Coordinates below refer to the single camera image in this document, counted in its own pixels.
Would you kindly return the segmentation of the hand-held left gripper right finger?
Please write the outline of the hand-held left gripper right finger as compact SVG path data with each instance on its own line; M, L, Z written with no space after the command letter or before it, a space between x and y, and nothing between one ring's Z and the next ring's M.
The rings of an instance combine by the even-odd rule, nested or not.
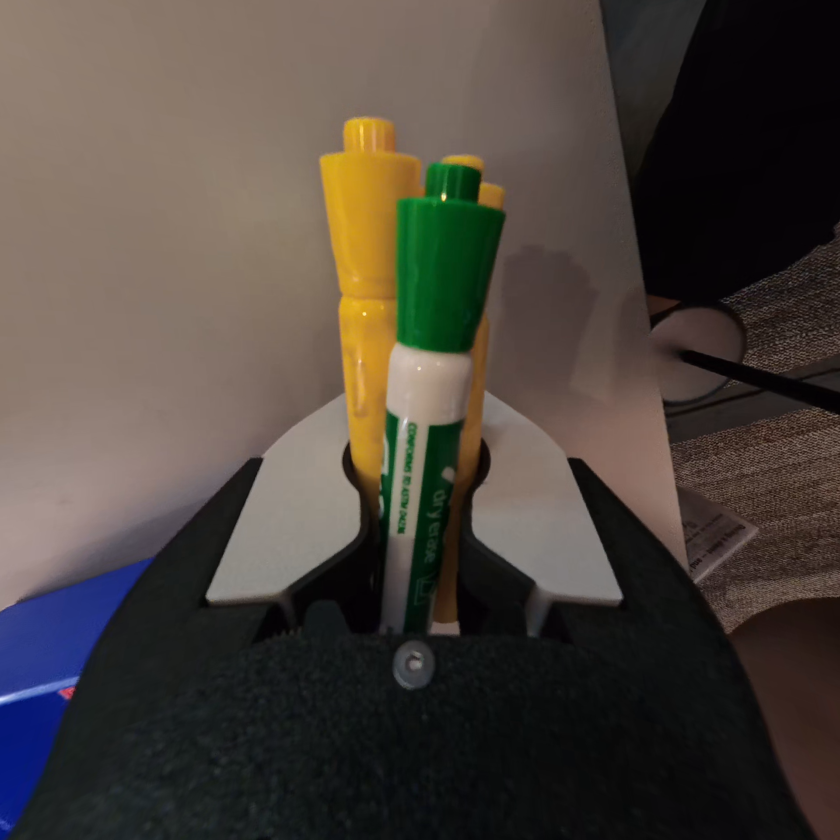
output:
M623 594L562 447L485 394L476 479L458 540L463 634L496 618L530 637L560 635L564 603L618 606Z

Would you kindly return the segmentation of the blue storage bin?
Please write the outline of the blue storage bin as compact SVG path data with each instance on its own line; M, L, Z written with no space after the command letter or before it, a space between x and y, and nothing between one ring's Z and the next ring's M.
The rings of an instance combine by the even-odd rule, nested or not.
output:
M1 612L1 838L35 792L91 651L153 559Z

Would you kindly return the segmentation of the dark cloth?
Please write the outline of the dark cloth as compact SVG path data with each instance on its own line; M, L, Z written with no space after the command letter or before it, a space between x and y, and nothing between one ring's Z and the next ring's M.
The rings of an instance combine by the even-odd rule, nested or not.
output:
M646 293L711 303L831 243L839 2L706 2L633 184Z

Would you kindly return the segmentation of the white printed paper label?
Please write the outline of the white printed paper label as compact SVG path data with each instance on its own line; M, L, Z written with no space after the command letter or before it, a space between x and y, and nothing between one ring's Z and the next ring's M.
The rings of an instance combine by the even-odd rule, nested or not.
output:
M696 584L759 532L739 514L696 493L681 490L678 499L688 573Z

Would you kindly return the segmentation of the black rod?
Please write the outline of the black rod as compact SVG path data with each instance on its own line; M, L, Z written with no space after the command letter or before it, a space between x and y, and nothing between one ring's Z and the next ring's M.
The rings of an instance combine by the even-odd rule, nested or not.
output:
M819 408L835 415L839 414L839 392L830 390L823 385L792 379L782 374L763 371L743 363L724 360L694 350L678 350L676 356L686 364L709 373L721 375L725 379L770 392L811 408Z

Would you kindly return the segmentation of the white desk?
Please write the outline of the white desk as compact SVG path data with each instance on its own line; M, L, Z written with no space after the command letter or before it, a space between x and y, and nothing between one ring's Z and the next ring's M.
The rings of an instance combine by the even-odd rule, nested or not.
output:
M627 175L700 2L2 2L2 608L343 390L346 119L507 190L487 384L685 561Z

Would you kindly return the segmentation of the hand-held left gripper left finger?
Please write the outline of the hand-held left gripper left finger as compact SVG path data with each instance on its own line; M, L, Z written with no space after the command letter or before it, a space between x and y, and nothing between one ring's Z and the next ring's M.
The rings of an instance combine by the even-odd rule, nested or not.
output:
M350 456L344 395L262 456L206 591L210 606L278 606L290 628L315 602L338 604L354 632L380 617L378 528Z

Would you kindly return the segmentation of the yellow marker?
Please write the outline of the yellow marker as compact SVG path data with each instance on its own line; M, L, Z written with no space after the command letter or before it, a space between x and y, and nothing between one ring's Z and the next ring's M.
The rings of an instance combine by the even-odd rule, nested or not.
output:
M473 376L469 391L468 412L460 440L457 476L450 505L444 558L434 606L434 623L441 625L453 625L458 620L456 586L459 530L466 493L476 478L480 460L489 336L490 324L488 316L485 314L480 322L471 352Z
M341 299L339 333L350 452L369 507L378 508L388 366L396 342L396 206L419 195L422 163L396 151L392 121L343 126L343 150L320 158Z

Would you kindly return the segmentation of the white round disc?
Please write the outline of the white round disc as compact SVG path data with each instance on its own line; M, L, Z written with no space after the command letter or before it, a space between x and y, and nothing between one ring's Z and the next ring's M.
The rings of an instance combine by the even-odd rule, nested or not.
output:
M722 306L678 306L652 321L649 344L660 395L667 406L697 403L723 388L729 378L681 360L683 350L741 363L747 353L747 331L740 317Z

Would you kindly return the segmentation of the green dry erase marker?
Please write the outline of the green dry erase marker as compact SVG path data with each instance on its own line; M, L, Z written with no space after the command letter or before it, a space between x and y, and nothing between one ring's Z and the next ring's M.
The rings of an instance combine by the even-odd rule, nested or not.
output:
M431 626L473 350L485 313L505 213L479 201L481 172L428 166L423 195L396 206L395 344L381 467L379 633Z

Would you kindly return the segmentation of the person's bare leg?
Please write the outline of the person's bare leg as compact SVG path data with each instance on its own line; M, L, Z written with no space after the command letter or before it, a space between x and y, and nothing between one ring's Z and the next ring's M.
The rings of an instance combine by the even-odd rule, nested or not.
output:
M787 602L729 635L815 835L839 838L839 599Z

